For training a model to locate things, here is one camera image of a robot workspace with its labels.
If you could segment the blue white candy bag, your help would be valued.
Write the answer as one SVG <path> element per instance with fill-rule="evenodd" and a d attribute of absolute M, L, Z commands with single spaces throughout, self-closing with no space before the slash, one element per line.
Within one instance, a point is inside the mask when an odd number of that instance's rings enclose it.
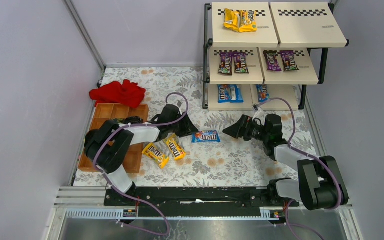
<path fill-rule="evenodd" d="M 239 104 L 239 103 L 244 102 L 244 99 L 243 99 L 242 93 L 241 93 L 241 88 L 239 85 L 230 84 L 229 90 L 230 90 L 230 102 L 231 103 Z"/>

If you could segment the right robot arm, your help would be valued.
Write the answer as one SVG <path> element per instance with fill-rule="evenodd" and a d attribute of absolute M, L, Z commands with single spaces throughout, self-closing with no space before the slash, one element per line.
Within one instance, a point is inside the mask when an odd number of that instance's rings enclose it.
<path fill-rule="evenodd" d="M 310 211 L 336 209 L 347 205 L 349 194 L 337 161 L 332 156 L 314 156 L 291 146 L 283 136 L 282 118 L 269 114 L 264 122 L 242 115 L 223 133 L 244 141 L 262 142 L 266 156 L 298 173 L 298 179 L 280 178 L 270 181 L 267 189 L 273 199 L 290 199 L 303 203 Z"/>

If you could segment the purple candy bag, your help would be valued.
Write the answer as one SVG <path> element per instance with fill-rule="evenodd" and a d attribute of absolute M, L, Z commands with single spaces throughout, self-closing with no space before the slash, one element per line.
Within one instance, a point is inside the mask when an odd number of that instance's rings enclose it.
<path fill-rule="evenodd" d="M 281 50 L 279 53 L 283 62 L 283 69 L 285 72 L 300 70 L 296 63 L 293 50 Z"/>
<path fill-rule="evenodd" d="M 264 59 L 267 64 L 267 70 L 271 72 L 281 72 L 282 69 L 277 60 L 277 51 L 275 50 L 264 50 L 263 52 Z"/>

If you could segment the blue M&M candy bag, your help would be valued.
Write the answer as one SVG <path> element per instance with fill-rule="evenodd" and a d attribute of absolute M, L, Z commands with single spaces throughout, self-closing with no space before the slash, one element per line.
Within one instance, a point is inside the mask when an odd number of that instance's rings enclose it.
<path fill-rule="evenodd" d="M 207 142 L 217 142 L 220 143 L 221 139 L 219 137 L 217 130 L 203 130 L 198 131 L 192 136 L 192 143 L 207 143 Z"/>

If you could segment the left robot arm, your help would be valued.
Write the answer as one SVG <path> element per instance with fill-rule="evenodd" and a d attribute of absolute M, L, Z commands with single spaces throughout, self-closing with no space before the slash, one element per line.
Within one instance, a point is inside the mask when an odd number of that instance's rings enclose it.
<path fill-rule="evenodd" d="M 167 104 L 148 122 L 140 123 L 134 117 L 122 123 L 110 119 L 99 129 L 90 130 L 85 136 L 84 155 L 112 187 L 125 194 L 135 188 L 123 166 L 132 145 L 159 142 L 170 134 L 183 138 L 198 131 L 187 112 Z"/>

